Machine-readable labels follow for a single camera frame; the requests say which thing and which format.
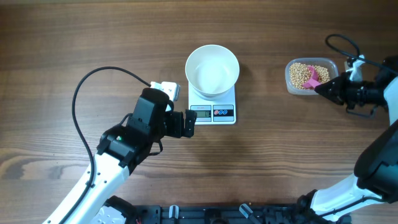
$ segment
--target plastic container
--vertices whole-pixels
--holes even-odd
[[[319,65],[328,69],[330,79],[336,78],[338,76],[338,70],[336,64],[327,58],[298,58],[289,62],[285,69],[285,78],[286,78],[286,86],[287,91],[293,95],[317,95],[318,93],[315,90],[299,90],[294,87],[292,82],[290,81],[290,66],[294,63],[303,63],[306,65]]]

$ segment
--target transparent plastic container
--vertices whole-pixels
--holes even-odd
[[[293,86],[290,81],[290,66],[294,63],[303,63],[306,65],[319,65],[328,69],[330,79],[336,78],[338,76],[338,70],[336,64],[327,58],[297,58],[289,62],[285,69],[285,78],[287,91],[293,95],[317,95],[315,90],[300,90]]]

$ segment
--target scale control panel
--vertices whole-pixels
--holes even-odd
[[[234,105],[192,105],[198,115],[196,124],[235,123]]]

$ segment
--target digital scale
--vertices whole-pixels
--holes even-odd
[[[189,108],[197,113],[195,125],[234,124],[236,122],[235,86],[226,93],[207,98],[188,85]]]

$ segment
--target wood grain surface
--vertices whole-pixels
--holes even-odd
[[[294,96],[285,66],[345,58],[324,38],[350,36],[381,62],[398,53],[398,2],[150,1],[0,7],[0,223],[41,223],[89,161],[71,116],[73,92],[94,68],[119,66],[150,81],[182,86],[197,47],[229,48],[241,67],[238,122],[197,126],[191,139],[164,138],[115,192],[134,205],[293,203],[353,172],[361,152],[389,125],[365,120],[320,96]],[[335,42],[347,47],[342,42]],[[368,78],[377,68],[363,67]],[[133,111],[144,85],[117,71],[90,77],[76,113],[95,152],[101,134]],[[396,223],[397,205],[352,214],[354,223]]]

